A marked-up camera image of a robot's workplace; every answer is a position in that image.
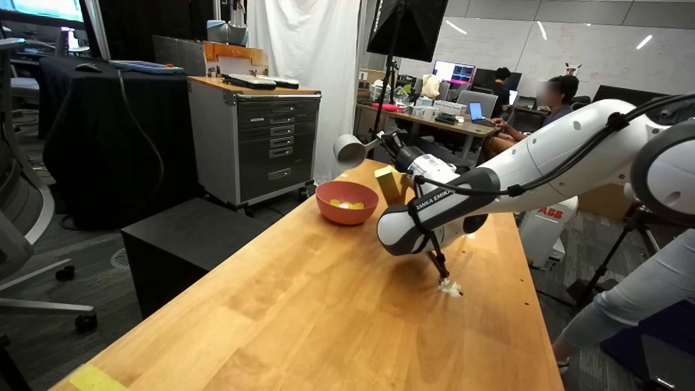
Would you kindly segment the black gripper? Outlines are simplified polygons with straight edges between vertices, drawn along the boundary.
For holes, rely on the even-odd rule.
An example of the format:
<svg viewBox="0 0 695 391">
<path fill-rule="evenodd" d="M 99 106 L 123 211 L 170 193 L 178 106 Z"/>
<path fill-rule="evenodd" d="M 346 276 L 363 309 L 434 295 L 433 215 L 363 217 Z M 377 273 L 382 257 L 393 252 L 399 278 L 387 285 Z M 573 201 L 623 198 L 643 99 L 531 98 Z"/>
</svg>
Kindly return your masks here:
<svg viewBox="0 0 695 391">
<path fill-rule="evenodd" d="M 406 145 L 398 138 L 395 133 L 381 131 L 376 134 L 381 145 L 385 145 L 393 158 L 393 166 L 409 176 L 426 176 L 434 172 L 433 156 L 423 155 L 414 145 Z"/>
</svg>

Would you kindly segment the white ABB robot base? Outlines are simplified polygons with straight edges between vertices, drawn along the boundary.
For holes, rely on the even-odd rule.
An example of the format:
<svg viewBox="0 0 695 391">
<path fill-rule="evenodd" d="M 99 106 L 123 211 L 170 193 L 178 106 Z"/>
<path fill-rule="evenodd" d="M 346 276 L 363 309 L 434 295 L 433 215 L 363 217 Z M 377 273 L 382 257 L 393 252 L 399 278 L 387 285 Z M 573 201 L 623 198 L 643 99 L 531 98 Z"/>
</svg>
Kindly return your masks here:
<svg viewBox="0 0 695 391">
<path fill-rule="evenodd" d="M 527 211 L 520 223 L 525 258 L 532 267 L 544 269 L 550 260 L 565 257 L 560 234 L 578 211 L 578 199 L 570 198 L 558 205 Z"/>
</svg>

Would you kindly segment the person forearm grey sleeve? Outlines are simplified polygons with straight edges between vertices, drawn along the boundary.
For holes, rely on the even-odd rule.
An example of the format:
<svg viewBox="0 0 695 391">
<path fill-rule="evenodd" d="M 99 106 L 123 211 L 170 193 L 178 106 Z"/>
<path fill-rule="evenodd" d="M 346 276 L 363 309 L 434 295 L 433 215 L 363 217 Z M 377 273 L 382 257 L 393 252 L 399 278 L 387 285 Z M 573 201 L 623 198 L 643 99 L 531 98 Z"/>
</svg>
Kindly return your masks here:
<svg viewBox="0 0 695 391">
<path fill-rule="evenodd" d="M 610 338 L 618 331 L 693 297 L 695 230 L 686 229 L 573 315 L 553 338 L 553 356 L 565 368 L 575 350 Z"/>
</svg>

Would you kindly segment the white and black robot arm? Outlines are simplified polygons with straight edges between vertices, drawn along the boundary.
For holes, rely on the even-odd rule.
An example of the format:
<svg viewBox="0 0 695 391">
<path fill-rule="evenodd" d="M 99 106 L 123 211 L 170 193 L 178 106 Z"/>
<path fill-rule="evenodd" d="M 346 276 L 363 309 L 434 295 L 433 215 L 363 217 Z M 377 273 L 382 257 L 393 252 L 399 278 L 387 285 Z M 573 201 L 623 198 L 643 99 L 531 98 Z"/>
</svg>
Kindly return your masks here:
<svg viewBox="0 0 695 391">
<path fill-rule="evenodd" d="M 420 190 L 381 215 L 377 242 L 395 257 L 446 248 L 468 217 L 552 207 L 609 183 L 627 183 L 660 220 L 690 225 L 695 121 L 662 126 L 652 109 L 656 103 L 591 103 L 464 173 L 382 133 L 377 141 Z"/>
</svg>

